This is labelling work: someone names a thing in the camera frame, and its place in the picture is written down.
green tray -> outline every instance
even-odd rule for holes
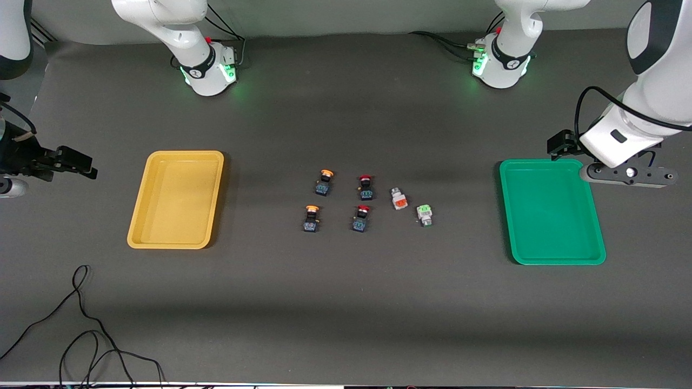
[[[500,164],[512,256],[521,264],[586,265],[606,260],[591,187],[575,159]]]

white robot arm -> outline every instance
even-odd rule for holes
[[[625,90],[622,102],[665,123],[692,125],[692,1],[647,1],[630,22],[627,51],[638,78]],[[615,168],[681,131],[670,127],[610,105],[579,140]]]
[[[566,11],[582,8],[590,0],[495,0],[504,13],[502,32],[490,32],[477,39],[484,54],[472,74],[490,87],[512,87],[526,73],[529,53],[543,31],[538,12]]]
[[[627,51],[637,81],[621,101],[596,90],[609,105],[591,127],[580,134],[563,130],[548,140],[553,159],[588,154],[593,163],[582,171],[587,181],[624,183],[660,188],[677,181],[677,172],[656,167],[655,148],[669,136],[692,128],[692,0],[649,0],[628,27]],[[649,161],[640,157],[651,153]]]
[[[111,0],[125,21],[159,38],[181,64],[185,81],[202,96],[221,93],[236,80],[235,52],[208,42],[192,25],[204,19],[206,0]]]
[[[24,74],[31,65],[31,0],[0,1],[0,80]]]

plastic tray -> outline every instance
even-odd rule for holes
[[[162,151],[147,159],[127,243],[132,248],[197,249],[209,243],[224,155]]]
[[[606,260],[591,187],[574,159],[510,159],[500,164],[514,259],[532,265]]]

gray table surface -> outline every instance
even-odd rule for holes
[[[692,386],[692,136],[664,145],[685,174],[662,190],[593,185],[601,266],[520,266],[508,255],[495,166],[544,158],[590,84],[635,78],[623,30],[545,33],[510,90],[482,85],[412,35],[253,39],[239,82],[196,96],[164,45],[61,44],[31,113],[45,146],[94,158],[96,181],[30,179],[0,201],[0,345],[93,276],[87,309],[170,381],[418,386]],[[465,42],[472,35],[458,35]],[[585,122],[606,101],[592,96]],[[129,248],[147,156],[230,159],[215,239],[200,251]],[[333,193],[311,193],[320,169]],[[370,229],[349,230],[373,174]],[[424,229],[387,191],[434,207]],[[304,206],[321,231],[301,231]],[[0,362],[0,380],[56,380],[93,325],[72,301]],[[67,359],[81,377],[88,341]],[[156,379],[133,361],[138,381]],[[99,376],[124,381],[115,360]]]

white electrical component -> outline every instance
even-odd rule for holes
[[[406,201],[406,196],[401,193],[400,189],[392,188],[392,204],[394,204],[395,210],[404,209],[408,206],[408,201]]]
[[[416,213],[418,214],[418,220],[421,221],[423,227],[432,226],[433,222],[433,210],[428,204],[423,204],[422,206],[416,207]]]
[[[590,0],[495,0],[504,13],[500,34],[491,31],[475,41],[484,50],[471,73],[490,87],[512,87],[526,73],[529,53],[543,31],[538,12],[582,8]]]
[[[236,80],[235,52],[208,42],[193,25],[204,20],[206,0],[111,0],[122,19],[144,28],[171,50],[185,81],[202,96],[221,93]]]

